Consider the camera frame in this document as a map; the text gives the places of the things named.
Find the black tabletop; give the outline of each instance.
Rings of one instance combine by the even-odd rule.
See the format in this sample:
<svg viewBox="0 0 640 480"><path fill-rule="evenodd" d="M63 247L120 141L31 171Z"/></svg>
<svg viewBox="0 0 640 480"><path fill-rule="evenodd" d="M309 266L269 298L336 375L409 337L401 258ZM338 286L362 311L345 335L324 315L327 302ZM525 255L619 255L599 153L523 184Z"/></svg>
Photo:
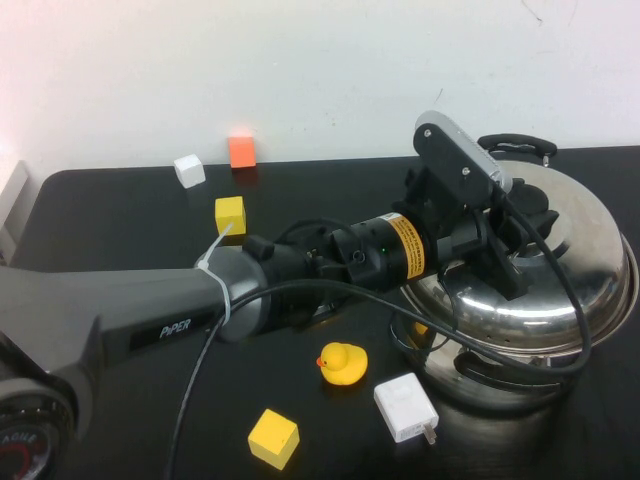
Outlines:
<svg viewBox="0 0 640 480"><path fill-rule="evenodd" d="M640 251L640 147L561 150L552 167L589 187ZM216 197L242 195L251 233L274 237L295 220L356 222L403 195L412 158L207 166L185 191L173 168L62 172L44 184L12 266L40 271L186 268L217 235ZM640 319L595 349L569 397L525 417L459 408L425 384L438 442L396 445L373 388L410 371L390 344L389 314L360 304L303 332L215 344L186 417L177 470L204 478L640 478ZM104 373L89 433L58 478L158 479L175 414L203 334ZM355 388L323 382L315 365L330 341L363 346L370 366ZM249 452L265 408L295 421L300 444L282 472Z"/></svg>

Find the black pot handle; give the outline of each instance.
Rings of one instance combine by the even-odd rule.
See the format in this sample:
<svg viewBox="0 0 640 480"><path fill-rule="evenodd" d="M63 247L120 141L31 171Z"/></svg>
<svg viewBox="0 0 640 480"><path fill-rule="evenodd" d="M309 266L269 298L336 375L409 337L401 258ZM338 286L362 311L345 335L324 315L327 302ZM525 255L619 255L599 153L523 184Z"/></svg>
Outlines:
<svg viewBox="0 0 640 480"><path fill-rule="evenodd" d="M547 157L547 159L558 152L558 147L555 143L518 133L485 135L478 139L478 145L489 152L533 153L540 158Z"/></svg>
<svg viewBox="0 0 640 480"><path fill-rule="evenodd" d="M455 358L453 365L460 375L499 390L552 393L562 387L561 383L541 383L539 380L512 368L487 363L473 352L461 353Z"/></svg>

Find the rubber duck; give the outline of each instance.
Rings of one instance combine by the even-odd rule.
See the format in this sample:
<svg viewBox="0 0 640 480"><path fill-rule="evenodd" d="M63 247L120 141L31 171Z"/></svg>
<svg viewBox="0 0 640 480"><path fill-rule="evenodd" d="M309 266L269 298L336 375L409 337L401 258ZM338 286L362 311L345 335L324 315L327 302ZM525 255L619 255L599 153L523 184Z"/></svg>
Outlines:
<svg viewBox="0 0 640 480"><path fill-rule="evenodd" d="M332 342L316 360L322 376L333 385L352 385L367 371L367 352L348 343Z"/></svg>

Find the red block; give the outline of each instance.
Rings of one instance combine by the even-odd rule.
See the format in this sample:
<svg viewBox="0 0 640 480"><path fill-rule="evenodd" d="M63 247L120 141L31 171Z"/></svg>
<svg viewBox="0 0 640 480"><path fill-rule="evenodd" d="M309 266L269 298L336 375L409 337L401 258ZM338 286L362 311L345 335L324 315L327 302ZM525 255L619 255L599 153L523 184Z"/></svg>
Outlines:
<svg viewBox="0 0 640 480"><path fill-rule="evenodd" d="M256 166L256 152L251 137L230 137L229 156L231 168L247 168Z"/></svg>

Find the white power adapter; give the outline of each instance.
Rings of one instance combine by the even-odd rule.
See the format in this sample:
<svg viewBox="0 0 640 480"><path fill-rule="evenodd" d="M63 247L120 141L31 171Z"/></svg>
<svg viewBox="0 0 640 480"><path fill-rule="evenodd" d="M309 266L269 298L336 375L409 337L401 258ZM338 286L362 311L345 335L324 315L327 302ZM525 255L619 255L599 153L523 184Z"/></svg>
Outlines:
<svg viewBox="0 0 640 480"><path fill-rule="evenodd" d="M373 390L373 398L396 443L420 434L429 445L436 443L439 417L415 373L381 383Z"/></svg>

